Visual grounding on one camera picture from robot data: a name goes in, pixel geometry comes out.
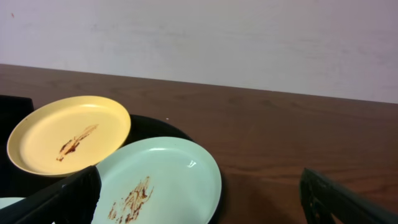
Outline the mint green plate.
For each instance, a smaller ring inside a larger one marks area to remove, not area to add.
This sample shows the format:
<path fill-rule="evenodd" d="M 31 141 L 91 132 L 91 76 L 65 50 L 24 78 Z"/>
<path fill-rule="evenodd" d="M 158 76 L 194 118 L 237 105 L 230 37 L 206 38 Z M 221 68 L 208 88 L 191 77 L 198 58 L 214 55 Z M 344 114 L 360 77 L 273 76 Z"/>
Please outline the mint green plate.
<path fill-rule="evenodd" d="M 214 158 L 181 138 L 128 144 L 100 162 L 93 223 L 209 223 L 222 181 Z"/>

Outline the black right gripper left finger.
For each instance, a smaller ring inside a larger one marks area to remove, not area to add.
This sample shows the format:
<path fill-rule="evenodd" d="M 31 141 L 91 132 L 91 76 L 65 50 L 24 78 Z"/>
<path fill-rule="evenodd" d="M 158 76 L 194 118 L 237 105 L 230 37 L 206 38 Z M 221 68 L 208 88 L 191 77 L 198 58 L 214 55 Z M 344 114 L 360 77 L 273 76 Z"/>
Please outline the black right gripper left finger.
<path fill-rule="evenodd" d="M 89 166 L 1 209 L 2 224 L 90 224 L 100 198 L 101 177 Z"/>

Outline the light blue plate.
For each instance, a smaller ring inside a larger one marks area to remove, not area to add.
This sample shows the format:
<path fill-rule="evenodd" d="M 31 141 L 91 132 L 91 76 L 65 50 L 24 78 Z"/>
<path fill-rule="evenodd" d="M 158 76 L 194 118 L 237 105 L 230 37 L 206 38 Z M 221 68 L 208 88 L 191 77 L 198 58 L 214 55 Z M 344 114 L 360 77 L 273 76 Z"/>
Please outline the light blue plate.
<path fill-rule="evenodd" d="M 0 209 L 3 209 L 5 207 L 8 207 L 16 202 L 19 202 L 23 200 L 23 197 L 6 197 L 6 198 L 0 198 Z"/>

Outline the yellow plate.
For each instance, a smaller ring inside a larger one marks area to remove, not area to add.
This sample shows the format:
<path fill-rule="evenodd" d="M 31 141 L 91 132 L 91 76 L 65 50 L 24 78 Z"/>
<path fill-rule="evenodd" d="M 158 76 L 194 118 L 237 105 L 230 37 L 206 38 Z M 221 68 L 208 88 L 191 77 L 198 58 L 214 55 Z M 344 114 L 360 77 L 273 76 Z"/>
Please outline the yellow plate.
<path fill-rule="evenodd" d="M 10 134 L 7 155 L 25 172 L 65 177 L 118 150 L 130 129 L 130 114 L 117 101 L 74 96 L 27 115 Z"/>

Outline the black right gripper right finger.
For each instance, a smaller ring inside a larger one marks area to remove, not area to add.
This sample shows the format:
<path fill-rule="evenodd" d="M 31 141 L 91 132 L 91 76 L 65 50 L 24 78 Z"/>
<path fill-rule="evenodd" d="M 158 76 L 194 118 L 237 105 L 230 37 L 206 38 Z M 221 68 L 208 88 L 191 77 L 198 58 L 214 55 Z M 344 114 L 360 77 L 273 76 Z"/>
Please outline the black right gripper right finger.
<path fill-rule="evenodd" d="M 342 223 L 397 223 L 396 213 L 360 197 L 315 170 L 303 170 L 299 189 L 309 224 L 334 223 L 336 218 Z"/>

